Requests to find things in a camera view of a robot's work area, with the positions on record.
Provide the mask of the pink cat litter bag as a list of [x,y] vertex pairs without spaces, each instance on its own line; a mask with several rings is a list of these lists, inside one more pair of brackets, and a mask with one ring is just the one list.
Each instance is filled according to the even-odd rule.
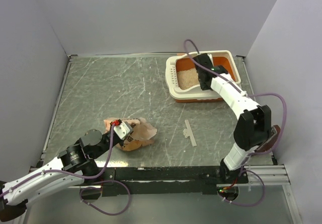
[[124,140],[123,146],[117,144],[115,147],[130,152],[154,143],[153,138],[157,129],[145,118],[123,118],[121,120],[128,122],[133,128],[133,132]]

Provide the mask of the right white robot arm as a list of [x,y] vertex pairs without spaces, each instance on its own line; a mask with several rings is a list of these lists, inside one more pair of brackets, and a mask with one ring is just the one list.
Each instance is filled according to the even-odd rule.
[[221,160],[218,173],[223,182],[230,183],[246,160],[271,137],[271,109],[248,97],[223,65],[213,65],[208,54],[198,54],[193,62],[201,90],[218,93],[237,118],[234,144]]

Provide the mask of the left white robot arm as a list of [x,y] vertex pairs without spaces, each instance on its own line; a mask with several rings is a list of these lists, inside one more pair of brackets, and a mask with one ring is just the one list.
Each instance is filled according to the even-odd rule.
[[97,183],[107,167],[112,148],[123,144],[131,132],[120,126],[104,134],[98,130],[88,131],[43,167],[3,184],[1,204],[4,207],[25,205],[35,196],[57,192],[63,185]]

